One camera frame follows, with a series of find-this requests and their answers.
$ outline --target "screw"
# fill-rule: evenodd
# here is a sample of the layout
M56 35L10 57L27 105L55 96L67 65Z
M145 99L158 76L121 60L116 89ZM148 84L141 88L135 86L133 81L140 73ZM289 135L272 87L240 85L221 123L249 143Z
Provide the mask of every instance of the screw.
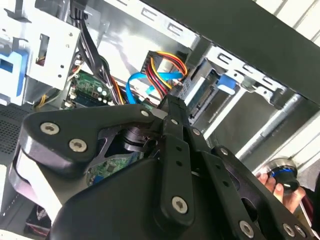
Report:
M198 136L200 135L200 131L198 129L194 128L192 129L192 131L195 135L198 135Z
M220 150L221 150L221 152L222 152L224 155L226 155L226 156L228 155L228 151L225 150L224 148L221 148Z
M185 200L179 196L174 196L172 198L172 207L180 214L185 214L188 211L188 205Z
M86 142L78 138L72 139L69 142L69 147L72 149L72 151L77 153L83 153L85 150L87 150Z
M286 231L286 233L289 236L291 236L291 237L295 236L295 232L292 230L292 228L288 224L284 223L282 226L283 226L283 229Z
M252 227L249 225L249 223L247 223L246 221L240 221L239 222L239 226L241 231L250 239L252 239L255 235L254 230L252 229Z
M141 114L145 117L149 117L149 113L147 113L146 111L142 110L141 111Z
M175 125L178 125L179 123L176 121L176 120L174 120L174 119L171 119L171 122L173 122Z
M55 135L60 131L60 128L57 124L52 122L44 122L40 125L40 129L43 133L48 135Z
M298 233L300 233L300 235L304 238L307 237L306 233L301 229L301 227L299 227L298 225L294 225L295 229L298 231Z

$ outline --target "cable bundle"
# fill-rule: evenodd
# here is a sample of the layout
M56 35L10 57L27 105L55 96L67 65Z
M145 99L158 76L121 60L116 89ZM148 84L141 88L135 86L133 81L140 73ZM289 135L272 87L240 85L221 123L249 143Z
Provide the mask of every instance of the cable bundle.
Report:
M169 61L173 66L176 67L176 69L182 74L183 77L187 75L188 70L186 65L177 56L168 52L157 51L155 57L161 57ZM161 99L163 99L164 96L167 95L168 92L172 89L172 86L168 82L166 82L157 72L155 59L153 56L150 57L150 62L145 69L145 74L148 81L159 93Z
M78 48L85 63L93 72L93 75L110 89L114 104L125 104L119 86L110 74L108 62L99 55L98 49L89 34L85 23L85 13L74 6L73 0L70 2L70 17L73 25L81 31Z

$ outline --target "hand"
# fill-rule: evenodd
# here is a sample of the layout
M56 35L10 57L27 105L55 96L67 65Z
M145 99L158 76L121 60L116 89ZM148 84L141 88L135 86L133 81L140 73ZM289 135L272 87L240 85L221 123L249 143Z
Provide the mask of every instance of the hand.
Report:
M294 213L298 207L300 201L306 195L306 191L302 187L298 187L293 193L284 196L284 186L281 183L276 185L276 180L273 177L269 177L266 173L261 174L258 177L259 181L265 185L265 187L273 192L273 195L291 212Z

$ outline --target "red wire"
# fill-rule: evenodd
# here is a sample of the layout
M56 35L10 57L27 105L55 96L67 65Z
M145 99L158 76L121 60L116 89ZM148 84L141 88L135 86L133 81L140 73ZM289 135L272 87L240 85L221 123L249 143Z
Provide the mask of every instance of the red wire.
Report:
M44 232L41 232L41 231L37 230L34 226L29 226L29 227L37 234L40 234L40 235L45 236L45 237L48 235L47 233L44 233Z
M187 72L186 70L184 69L184 67L179 67L177 66L172 60L176 60L181 66L184 65L184 63L180 60L180 58L178 57L172 57L170 55L167 55L167 54L163 54L163 53L159 53L161 56L163 56L167 61L171 62L183 75L186 75Z
M148 81L151 83L151 85L154 87L154 89L159 93L160 95L160 98L163 99L164 98L164 95L162 94L162 92L157 88L156 84L152 82L149 74L148 74L148 71L146 72L146 78L148 79Z
M164 94L167 94L168 92L165 89L165 87L157 80L155 74L151 71L150 65L148 65L147 71L149 72L149 75L152 77L153 81L157 84L157 86L159 86L159 88L164 92Z

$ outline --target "circuit board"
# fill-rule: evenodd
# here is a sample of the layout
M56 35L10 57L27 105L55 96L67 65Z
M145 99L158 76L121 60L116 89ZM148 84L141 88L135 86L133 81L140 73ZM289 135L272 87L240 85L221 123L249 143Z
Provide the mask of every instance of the circuit board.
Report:
M86 183L88 186L96 184L99 181L118 172L119 170L128 167L130 164L141 159L142 157L143 153L140 152L134 152L122 157L112 156L107 161L94 165L88 170L86 175Z
M111 102L110 90L92 75L80 72L75 81L75 90L97 99L100 102Z

